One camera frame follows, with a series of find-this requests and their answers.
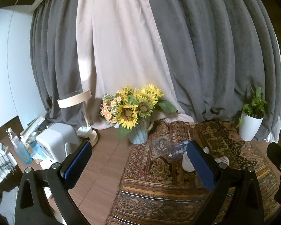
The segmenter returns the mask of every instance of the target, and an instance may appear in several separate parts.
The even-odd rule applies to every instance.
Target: beige curtain
[[[126,85],[155,84],[179,113],[169,68],[148,0],[79,0],[76,22],[78,63],[83,90],[91,89],[88,114],[97,118],[104,93]],[[168,117],[156,113],[153,118]],[[178,115],[171,121],[193,118]],[[99,124],[95,128],[106,128]]]

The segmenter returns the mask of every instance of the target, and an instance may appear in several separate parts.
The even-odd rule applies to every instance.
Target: white humidifier
[[[55,162],[63,160],[80,145],[80,139],[71,125],[55,123],[40,133],[36,140],[43,152]]]

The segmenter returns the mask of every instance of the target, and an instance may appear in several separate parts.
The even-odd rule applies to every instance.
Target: white wall
[[[0,8],[0,127],[19,116],[26,128],[39,114],[46,114],[31,66],[30,9],[19,5],[13,14],[13,6]]]

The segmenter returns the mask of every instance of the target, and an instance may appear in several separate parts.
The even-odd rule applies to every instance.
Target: rope handle
[[[151,124],[150,124],[150,126],[149,126],[149,128],[147,128],[147,121],[146,121],[144,118],[141,118],[141,120],[143,121],[145,130],[146,130],[147,132],[149,132],[149,131],[153,128],[154,121],[152,121]]]

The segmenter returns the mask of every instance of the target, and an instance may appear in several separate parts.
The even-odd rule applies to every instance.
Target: artificial flower bouquet
[[[122,139],[140,120],[150,116],[155,108],[166,113],[176,112],[177,109],[162,97],[164,94],[155,85],[132,90],[127,86],[117,91],[115,95],[105,94],[100,114],[114,126],[120,125],[119,135]]]

